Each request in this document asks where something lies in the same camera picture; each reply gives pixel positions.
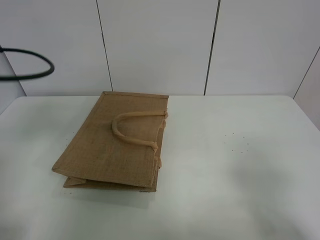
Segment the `brown linen tote bag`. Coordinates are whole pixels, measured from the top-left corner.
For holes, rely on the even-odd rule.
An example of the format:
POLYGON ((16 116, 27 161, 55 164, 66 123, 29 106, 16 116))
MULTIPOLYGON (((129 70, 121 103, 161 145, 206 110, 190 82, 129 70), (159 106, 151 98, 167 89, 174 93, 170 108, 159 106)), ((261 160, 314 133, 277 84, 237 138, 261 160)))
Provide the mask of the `brown linen tote bag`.
POLYGON ((155 192, 168 100, 104 91, 52 171, 65 188, 155 192))

